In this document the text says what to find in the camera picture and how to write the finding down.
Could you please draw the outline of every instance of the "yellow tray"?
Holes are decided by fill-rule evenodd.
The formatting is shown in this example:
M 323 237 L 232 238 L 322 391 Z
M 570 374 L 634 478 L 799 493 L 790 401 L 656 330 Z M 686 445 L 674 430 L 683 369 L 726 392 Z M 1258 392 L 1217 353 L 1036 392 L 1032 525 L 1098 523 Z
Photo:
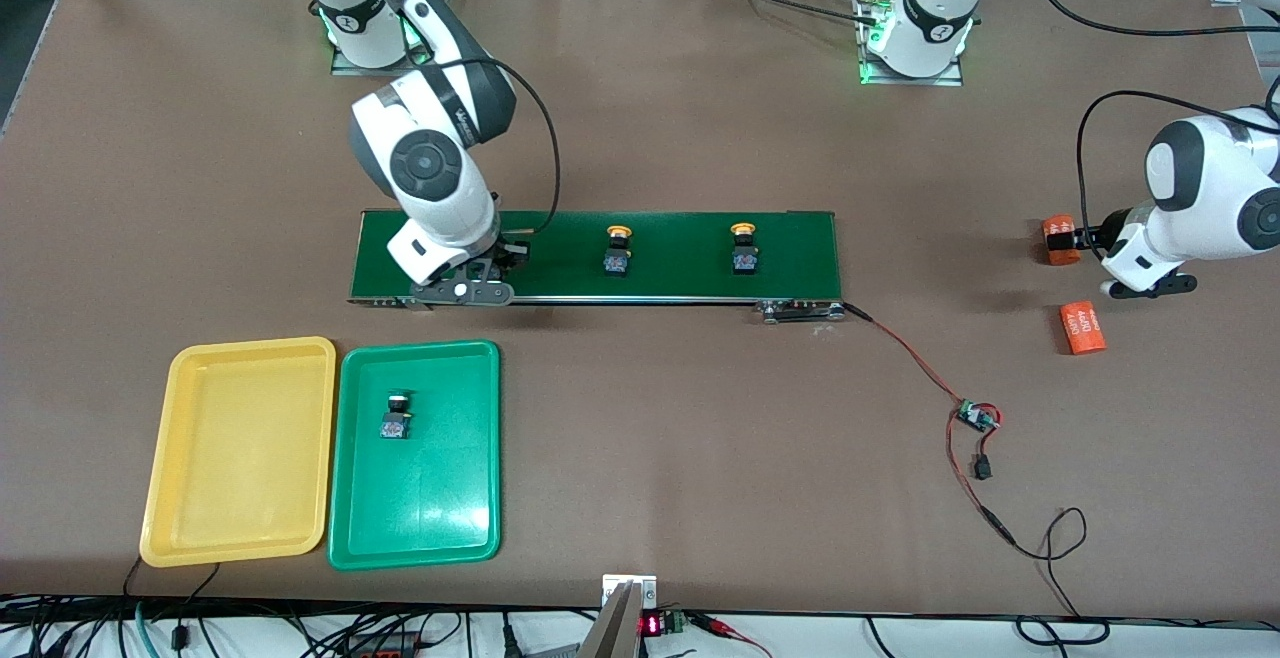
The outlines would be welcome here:
M 193 344 L 173 358 L 143 561 L 275 558 L 320 543 L 335 366 L 324 338 Z

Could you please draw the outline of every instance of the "orange battery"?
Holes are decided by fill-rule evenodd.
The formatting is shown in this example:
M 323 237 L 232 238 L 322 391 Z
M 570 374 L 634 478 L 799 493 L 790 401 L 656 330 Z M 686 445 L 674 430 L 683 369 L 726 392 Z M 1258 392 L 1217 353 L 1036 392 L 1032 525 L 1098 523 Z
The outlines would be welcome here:
M 1051 219 L 1044 219 L 1041 229 L 1044 232 L 1044 238 L 1059 233 L 1075 233 L 1075 220 L 1065 213 L 1060 213 Z M 1080 252 L 1075 248 L 1048 252 L 1048 265 L 1051 266 L 1069 266 L 1071 262 L 1079 262 L 1079 260 Z
M 1102 338 L 1102 326 L 1098 325 L 1098 315 L 1093 312 L 1092 301 L 1066 303 L 1059 312 L 1062 316 L 1062 330 L 1066 332 L 1066 341 L 1071 344 L 1071 355 L 1083 356 L 1107 349 L 1107 342 Z

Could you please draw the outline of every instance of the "table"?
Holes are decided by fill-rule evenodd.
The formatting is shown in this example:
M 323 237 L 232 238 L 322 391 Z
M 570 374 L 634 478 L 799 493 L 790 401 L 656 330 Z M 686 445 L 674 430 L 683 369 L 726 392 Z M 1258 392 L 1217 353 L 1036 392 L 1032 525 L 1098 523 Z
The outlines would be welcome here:
M 1206 0 L 1064 1 L 1149 28 L 1238 20 Z M 497 558 L 342 575 L 317 550 L 224 566 L 209 593 L 588 606 L 602 574 L 634 571 L 718 609 L 1061 611 L 951 476 L 947 398 L 868 324 L 344 303 L 360 211 L 388 206 L 348 155 L 346 108 L 380 81 L 325 76 L 305 5 L 60 0 L 0 143 L 0 589 L 119 590 L 188 344 L 489 338 Z M 1257 101 L 1244 38 L 1128 38 L 1043 0 L 983 0 L 963 90 L 863 87 L 847 24 L 749 0 L 458 12 L 547 99 L 564 210 L 836 211 L 847 298 L 1004 408 L 984 501 L 1028 544 L 1059 507 L 1088 515 L 1057 567 L 1082 611 L 1280 613 L 1280 256 L 1203 262 L 1197 293 L 1124 303 L 1101 300 L 1093 262 L 1032 257 L 1038 221 L 1075 206 L 1083 108 L 1115 88 Z M 1144 148 L 1179 115 L 1100 113 L 1098 218 L 1143 197 Z M 475 157 L 507 207 L 545 206 L 532 101 Z M 1111 347 L 1070 357 L 1056 311 L 1082 298 Z M 143 570 L 134 591 L 186 594 L 204 574 Z

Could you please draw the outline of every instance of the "red cable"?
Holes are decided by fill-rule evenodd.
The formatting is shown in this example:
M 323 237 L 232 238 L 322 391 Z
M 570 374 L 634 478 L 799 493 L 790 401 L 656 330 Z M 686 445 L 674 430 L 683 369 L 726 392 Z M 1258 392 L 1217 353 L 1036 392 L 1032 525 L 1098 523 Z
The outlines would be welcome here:
M 933 385 L 937 385 L 938 388 L 941 388 L 947 396 L 951 397 L 951 399 L 955 399 L 956 403 L 959 403 L 960 399 L 963 399 L 963 398 L 960 398 L 960 394 L 957 394 L 955 390 L 951 390 L 951 385 L 947 385 L 947 381 L 942 380 L 942 376 L 938 375 L 938 373 L 933 370 L 933 366 L 931 366 L 928 364 L 928 361 L 925 361 L 923 357 L 920 357 L 920 355 L 915 352 L 915 348 L 911 348 L 911 344 L 908 343 L 905 339 L 902 339 L 902 337 L 900 334 L 893 333 L 890 329 L 890 326 L 887 326 L 887 325 L 884 325 L 884 324 L 882 324 L 882 323 L 879 323 L 877 320 L 873 320 L 872 325 L 878 326 L 878 329 L 881 329 L 882 332 L 884 332 L 886 335 L 890 335 L 890 338 L 892 338 L 893 341 L 897 342 L 897 344 L 900 344 L 902 348 L 905 348 L 906 352 L 909 352 L 911 355 L 911 358 L 914 358 L 915 365 L 920 366 L 920 370 L 924 371 L 924 375 L 929 376 L 929 380 L 933 381 Z
M 765 655 L 768 655 L 769 658 L 773 658 L 773 653 L 769 653 L 768 648 L 765 648 L 765 646 L 760 645 L 759 643 L 756 643 L 756 641 L 746 638 L 745 635 L 740 634 L 740 631 L 737 631 L 737 629 L 735 629 L 733 626 L 726 623 L 724 621 L 721 621 L 721 620 L 717 620 L 717 618 L 712 618 L 710 620 L 710 632 L 712 632 L 712 635 L 717 635 L 719 638 L 727 638 L 730 640 L 736 640 L 736 641 L 740 641 L 740 643 L 745 643 L 748 645 L 754 645 L 760 652 L 763 652 Z
M 754 640 L 746 638 L 742 634 L 737 634 L 736 636 L 733 636 L 733 640 L 740 640 L 740 641 L 742 641 L 742 643 L 745 643 L 748 645 L 754 645 L 754 646 L 759 648 L 765 655 L 768 655 L 769 658 L 773 658 L 773 654 L 769 653 L 768 648 L 760 645 L 759 643 L 755 643 Z
M 965 495 L 969 497 L 969 501 L 973 502 L 975 508 L 982 511 L 982 501 L 979 501 L 978 494 L 974 493 L 973 485 L 969 483 L 969 476 L 965 475 L 964 469 L 961 469 L 960 463 L 956 461 L 955 448 L 952 448 L 951 426 L 955 425 L 956 421 L 955 412 L 956 408 L 960 407 L 960 403 L 964 401 L 964 398 L 960 398 L 960 394 L 952 390 L 951 385 L 947 385 L 947 381 L 942 380 L 942 376 L 938 375 L 936 370 L 933 370 L 933 366 L 931 366 L 929 362 L 925 361 L 924 357 L 915 351 L 915 348 L 911 348 L 911 344 L 908 343 L 906 339 L 904 339 L 900 334 L 893 333 L 893 330 L 890 329 L 890 326 L 877 320 L 872 320 L 870 324 L 878 326 L 878 329 L 881 329 L 886 335 L 890 335 L 890 338 L 892 338 L 893 341 L 897 342 L 897 344 L 905 348 L 905 351 L 910 353 L 913 361 L 915 361 L 915 365 L 919 366 L 922 371 L 924 371 L 924 375 L 929 376 L 929 380 L 932 380 L 934 385 L 942 389 L 943 393 L 950 396 L 951 399 L 955 399 L 956 403 L 955 407 L 951 408 L 951 412 L 947 412 L 947 429 L 946 429 L 947 462 L 951 463 L 951 472 L 955 474 L 956 481 L 960 481 L 960 488 L 964 489 Z M 996 434 L 996 430 L 998 430 L 1000 426 L 1005 425 L 1005 416 L 1004 413 L 1000 412 L 1000 408 L 995 407 L 992 403 L 974 403 L 974 407 L 989 412 L 996 421 L 996 428 L 983 434 L 982 440 L 979 440 L 978 443 L 978 452 L 979 454 L 983 454 L 987 451 L 987 440 L 991 440 L 991 437 Z

